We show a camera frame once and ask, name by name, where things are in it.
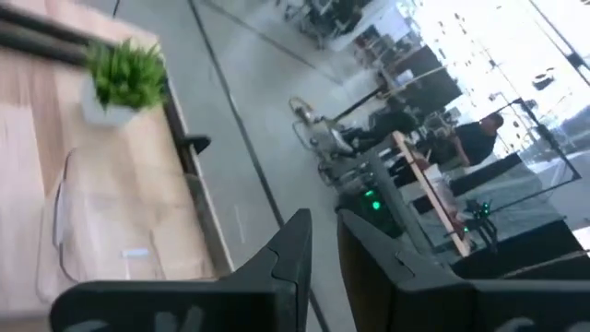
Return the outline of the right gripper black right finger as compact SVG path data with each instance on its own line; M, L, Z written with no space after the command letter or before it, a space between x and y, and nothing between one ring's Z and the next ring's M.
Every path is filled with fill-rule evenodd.
M348 210L337 238L358 332L590 332L590 280L462 279Z

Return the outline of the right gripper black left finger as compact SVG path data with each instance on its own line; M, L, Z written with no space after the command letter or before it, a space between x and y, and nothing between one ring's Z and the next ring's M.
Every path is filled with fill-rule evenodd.
M101 280L52 304L52 332L305 332L312 215L301 208L240 268L216 281Z

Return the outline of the background robot with green lights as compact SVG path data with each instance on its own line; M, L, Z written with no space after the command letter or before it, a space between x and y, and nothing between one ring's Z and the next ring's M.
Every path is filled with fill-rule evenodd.
M353 212L391 238L397 238L403 232L376 187L360 189L353 194L341 194L338 198L335 212L338 212L340 209Z

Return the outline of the background wooden table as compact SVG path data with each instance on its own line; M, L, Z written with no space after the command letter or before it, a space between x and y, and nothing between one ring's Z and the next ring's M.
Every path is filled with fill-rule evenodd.
M407 160L408 165L415 174L420 187L424 191L426 197L431 202L431 205L436 212L447 234L451 237L454 246L462 257L467 257L471 253L470 245L467 240L462 240L455 231L454 224L451 221L450 215L445 208L442 200L437 196L435 189L432 187L429 179L424 174L424 171L419 166L418 157L410 150L407 145L406 137L398 131L394 131L392 139L399 148L403 157Z

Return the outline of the clear plastic container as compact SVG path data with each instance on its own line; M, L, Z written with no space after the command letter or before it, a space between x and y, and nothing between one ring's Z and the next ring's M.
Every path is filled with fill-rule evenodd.
M70 150L41 214L38 298L92 280L164 279L150 229L157 213L130 165L109 150Z

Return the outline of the person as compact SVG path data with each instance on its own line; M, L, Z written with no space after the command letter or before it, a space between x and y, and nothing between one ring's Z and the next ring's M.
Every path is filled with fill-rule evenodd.
M492 153L503 123L500 114L491 113L479 122L461 124L453 131L449 140L463 167L479 165Z

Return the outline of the small green potted plant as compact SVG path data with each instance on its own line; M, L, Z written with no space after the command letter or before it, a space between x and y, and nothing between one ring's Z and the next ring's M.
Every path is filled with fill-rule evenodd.
M156 43L149 48L130 39L112 48L92 43L86 68L81 110L92 125L126 125L166 100L165 66Z

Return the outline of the black mount bar with clamp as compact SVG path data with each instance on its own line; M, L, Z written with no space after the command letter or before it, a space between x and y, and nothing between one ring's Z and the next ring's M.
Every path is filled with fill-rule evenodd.
M206 135L186 135L179 145L185 149L193 148L196 154L203 152L211 144L211 137Z

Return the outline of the black aluminium table frame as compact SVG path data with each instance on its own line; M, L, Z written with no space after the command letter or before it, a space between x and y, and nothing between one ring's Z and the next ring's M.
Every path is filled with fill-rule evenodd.
M106 41L101 37L94 37L81 30L69 28L55 20L51 21L41 15L34 14L30 9L18 9L15 5L10 5L6 0L0 2L0 22L11 23L21 29L33 30L59 42L74 44L78 49L76 51L63 51L33 37L25 37L15 32L1 31L0 46L72 66L81 67L86 63L84 52L92 43L102 44L109 48L115 46L112 41ZM195 153L193 148L185 149L179 145L183 136L192 134L187 131L181 106L176 99L174 86L168 77L165 77L165 95L168 99L163 104L163 112L177 158L182 165L183 171L194 176L198 181L198 184L191 187L191 192L196 195L196 212L200 225L204 227L209 257L216 272L219 274L230 273L233 270L233 263L218 226L207 184L202 178L197 158L198 154Z

